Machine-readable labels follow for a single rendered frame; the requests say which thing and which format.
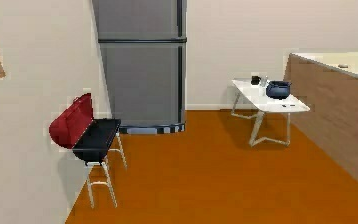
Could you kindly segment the red and black grill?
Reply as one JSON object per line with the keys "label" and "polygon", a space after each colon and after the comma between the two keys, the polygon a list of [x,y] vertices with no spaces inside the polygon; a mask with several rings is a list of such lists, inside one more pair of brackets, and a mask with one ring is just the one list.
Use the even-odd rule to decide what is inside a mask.
{"label": "red and black grill", "polygon": [[86,178],[91,207],[95,206],[93,185],[105,185],[109,190],[113,205],[117,206],[109,173],[108,153],[110,151],[119,152],[124,168],[128,168],[120,138],[120,126],[120,119],[95,118],[92,94],[85,93],[76,97],[72,104],[51,122],[48,128],[51,140],[58,146],[71,150],[87,168],[100,166],[103,169],[106,181],[92,182],[90,175],[87,175]]}

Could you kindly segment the grey fridge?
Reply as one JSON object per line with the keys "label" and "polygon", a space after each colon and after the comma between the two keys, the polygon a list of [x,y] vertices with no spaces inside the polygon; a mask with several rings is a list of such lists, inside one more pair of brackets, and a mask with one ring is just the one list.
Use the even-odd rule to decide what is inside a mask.
{"label": "grey fridge", "polygon": [[[111,116],[123,134],[185,130],[186,17],[178,37],[176,0],[91,0]],[[178,47],[183,110],[178,122]]]}

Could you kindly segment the white table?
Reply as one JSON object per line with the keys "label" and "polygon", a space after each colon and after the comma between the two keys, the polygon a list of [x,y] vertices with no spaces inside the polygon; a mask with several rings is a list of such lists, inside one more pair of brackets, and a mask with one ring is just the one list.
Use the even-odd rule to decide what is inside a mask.
{"label": "white table", "polygon": [[[249,145],[253,147],[263,141],[271,141],[288,146],[291,142],[291,114],[308,112],[310,108],[292,94],[283,100],[272,99],[266,95],[265,87],[261,87],[260,85],[252,85],[249,79],[233,79],[232,83],[237,88],[238,93],[231,110],[231,115],[243,119],[255,119],[255,123],[249,139]],[[258,112],[249,116],[237,114],[235,109],[240,97],[247,99],[248,102],[258,110]],[[296,107],[284,108],[281,106],[282,104],[294,104]],[[269,137],[257,137],[264,116],[267,113],[285,113],[287,115],[285,141],[272,139]]]}

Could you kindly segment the dark blue pot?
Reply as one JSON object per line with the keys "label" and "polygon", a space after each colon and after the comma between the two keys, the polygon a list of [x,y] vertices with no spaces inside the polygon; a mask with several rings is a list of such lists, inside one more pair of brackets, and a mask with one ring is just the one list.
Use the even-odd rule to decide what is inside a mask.
{"label": "dark blue pot", "polygon": [[290,82],[270,81],[266,87],[266,95],[272,99],[283,100],[290,95],[290,87]]}

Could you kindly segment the brown wooden counter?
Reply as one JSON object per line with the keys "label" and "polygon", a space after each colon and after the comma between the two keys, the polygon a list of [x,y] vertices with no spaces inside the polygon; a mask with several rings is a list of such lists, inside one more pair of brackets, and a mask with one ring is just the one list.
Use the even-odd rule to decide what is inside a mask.
{"label": "brown wooden counter", "polygon": [[284,79],[310,108],[292,123],[358,181],[358,73],[291,53]]}

